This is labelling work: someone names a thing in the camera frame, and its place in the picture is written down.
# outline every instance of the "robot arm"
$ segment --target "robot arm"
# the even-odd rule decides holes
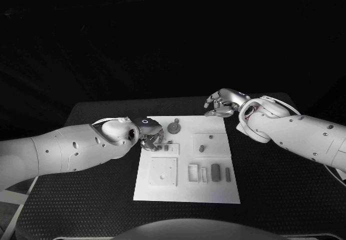
[[[205,108],[212,102],[215,107],[205,116],[226,118],[238,111],[236,129],[255,141],[267,143],[272,140],[287,151],[344,172],[346,127],[300,115],[288,106],[297,113],[291,115],[275,100],[268,96],[251,99],[243,93],[223,88],[205,102]]]
[[[0,141],[0,191],[36,176],[81,171],[121,158],[138,140],[147,151],[157,151],[157,137],[163,139],[157,121],[138,118],[131,122],[125,117]]]

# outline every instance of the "table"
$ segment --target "table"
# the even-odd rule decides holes
[[[268,95],[288,104],[285,93]],[[102,118],[203,115],[206,96],[78,103],[65,126]],[[83,171],[43,175],[16,226],[21,239],[114,237],[147,223],[197,218],[229,221],[282,236],[346,239],[346,187],[326,167],[236,130],[225,118],[241,204],[132,201],[141,147]]]

